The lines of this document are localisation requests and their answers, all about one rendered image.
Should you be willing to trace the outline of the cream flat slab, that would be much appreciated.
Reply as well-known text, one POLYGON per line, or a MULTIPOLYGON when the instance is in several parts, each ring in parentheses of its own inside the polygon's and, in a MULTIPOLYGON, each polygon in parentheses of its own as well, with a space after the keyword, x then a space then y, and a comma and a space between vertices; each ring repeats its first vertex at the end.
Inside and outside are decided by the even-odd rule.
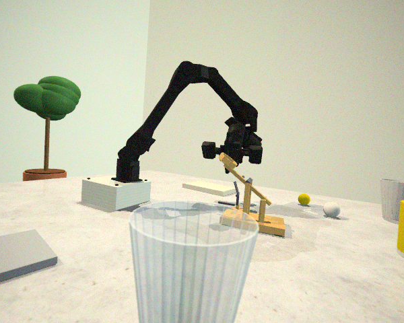
POLYGON ((226 196, 236 192, 235 187, 225 186, 221 184, 214 184, 204 181, 186 182, 182 183, 183 188, 188 188, 192 190, 198 190, 201 192, 206 192, 210 194, 216 194, 220 196, 226 196))

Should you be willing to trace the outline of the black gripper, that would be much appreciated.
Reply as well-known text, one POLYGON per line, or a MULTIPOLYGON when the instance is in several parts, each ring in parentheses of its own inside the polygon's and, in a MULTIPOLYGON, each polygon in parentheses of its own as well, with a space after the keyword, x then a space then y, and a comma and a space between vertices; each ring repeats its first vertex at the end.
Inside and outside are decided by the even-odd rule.
POLYGON ((243 135, 238 131, 227 132, 224 145, 215 147, 215 142, 204 141, 202 143, 202 152, 205 159, 214 159, 217 155, 225 153, 237 163, 242 163, 243 156, 249 156, 248 161, 251 164, 261 164, 263 148, 261 146, 250 145, 249 149, 242 149, 243 135))

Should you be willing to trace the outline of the white ball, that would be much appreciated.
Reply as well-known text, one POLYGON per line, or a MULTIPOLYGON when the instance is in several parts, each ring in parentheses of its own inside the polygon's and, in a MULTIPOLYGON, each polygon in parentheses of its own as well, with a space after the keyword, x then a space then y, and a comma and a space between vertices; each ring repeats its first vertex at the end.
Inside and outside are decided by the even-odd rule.
POLYGON ((324 205, 323 211, 329 217, 336 217, 340 214, 341 209, 338 204, 334 202, 328 202, 324 205))

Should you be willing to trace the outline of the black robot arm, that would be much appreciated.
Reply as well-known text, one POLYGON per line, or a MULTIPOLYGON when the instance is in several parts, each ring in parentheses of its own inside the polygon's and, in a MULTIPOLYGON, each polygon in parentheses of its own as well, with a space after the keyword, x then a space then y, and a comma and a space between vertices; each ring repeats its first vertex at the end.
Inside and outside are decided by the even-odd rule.
POLYGON ((249 149, 250 145, 262 145, 262 138, 254 133, 257 132, 257 109, 242 100, 215 67, 183 61, 175 70, 168 89, 146 121, 128 138, 126 145, 119 150, 116 178, 111 178, 111 180, 122 183, 143 181, 139 179, 139 156, 149 151, 151 145, 156 141, 152 138, 155 129, 179 93, 190 83, 208 83, 230 107, 233 117, 225 121, 225 124, 229 126, 228 132, 238 131, 242 133, 244 137, 243 149, 249 149), (246 127, 246 124, 250 124, 250 126, 246 127))

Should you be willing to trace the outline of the yellow ball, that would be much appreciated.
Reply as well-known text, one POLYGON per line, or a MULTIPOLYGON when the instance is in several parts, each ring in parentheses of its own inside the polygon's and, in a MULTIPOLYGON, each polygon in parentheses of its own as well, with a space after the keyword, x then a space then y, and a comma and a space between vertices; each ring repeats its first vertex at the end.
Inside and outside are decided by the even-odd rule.
POLYGON ((307 194, 301 194, 298 197, 298 201, 302 205, 307 205, 310 202, 310 197, 307 194))

